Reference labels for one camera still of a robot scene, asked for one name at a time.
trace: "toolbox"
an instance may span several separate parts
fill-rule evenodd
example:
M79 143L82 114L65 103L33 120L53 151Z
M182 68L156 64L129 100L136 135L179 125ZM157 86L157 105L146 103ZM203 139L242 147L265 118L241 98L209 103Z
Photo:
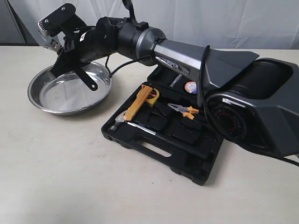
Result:
M123 119L122 113L132 106L142 86L153 88L147 101L130 121L116 122ZM190 80L160 66L103 125L102 133L108 140L135 149L199 185L207 181L223 142L198 108L196 88ZM170 156L149 149L148 144Z

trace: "robotic arm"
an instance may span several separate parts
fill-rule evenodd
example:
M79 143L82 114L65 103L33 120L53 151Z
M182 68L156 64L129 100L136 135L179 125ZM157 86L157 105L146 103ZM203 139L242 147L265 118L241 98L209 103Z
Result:
M123 0L130 18L100 18L95 27L65 4L41 20L45 37L64 32L64 46L52 39L58 58L51 73L75 71L92 90L97 84L82 67L119 53L146 66L163 65L198 82L198 105L227 140L254 153L284 159L299 154L299 67L276 59L258 59L249 51L209 50L166 39L162 30L135 19L131 0Z

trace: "hammer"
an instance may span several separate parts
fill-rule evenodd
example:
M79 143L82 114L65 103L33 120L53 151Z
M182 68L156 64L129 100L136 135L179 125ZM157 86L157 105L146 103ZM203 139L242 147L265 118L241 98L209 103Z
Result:
M193 155L196 155L198 156L199 158L201 158L202 160L207 160L207 157L208 155L207 154L204 154L201 152L201 150L199 148L196 148L196 147L193 147L191 145L188 145L184 142L181 142L180 140L177 140L175 138L171 138L167 135L164 135L164 134L161 134L161 133L157 133L157 132L154 132L150 129L147 129L143 126L140 126L138 124L135 124L135 123L132 123L132 122L128 122L128 121L125 121L124 119L124 115L125 113L127 112L127 110L123 111L122 113L120 113L116 118L115 118L115 124L113 126L111 126L109 128L109 130L111 131L116 131L117 128L122 125L123 123L127 123L128 125L131 125L133 127L137 127L141 130L143 130L144 132L147 132L151 135L154 135L155 137L159 138L160 140L162 141L165 141L167 142L168 144L172 145L172 146L175 146L177 148L180 148L182 150L184 150L185 152L188 152L188 153L191 153Z

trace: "table surface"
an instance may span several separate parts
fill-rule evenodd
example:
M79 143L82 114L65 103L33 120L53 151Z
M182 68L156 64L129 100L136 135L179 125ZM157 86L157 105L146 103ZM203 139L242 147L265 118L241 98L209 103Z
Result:
M297 50L253 51L299 63ZM36 109L28 84L55 59L42 47L0 47L0 223L298 223L295 166L225 141L201 187L102 136L102 125L155 67L121 69L108 99L85 114ZM115 54L109 66L127 60Z

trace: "metal plate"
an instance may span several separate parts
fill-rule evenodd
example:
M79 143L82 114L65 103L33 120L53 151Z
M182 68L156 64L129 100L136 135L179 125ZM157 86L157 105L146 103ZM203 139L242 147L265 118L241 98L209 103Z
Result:
M91 91L74 73L68 72L55 78L49 70L38 73L28 87L28 98L37 108L61 116L83 113L100 103L110 92L112 79L106 68L92 62L83 70L98 84Z

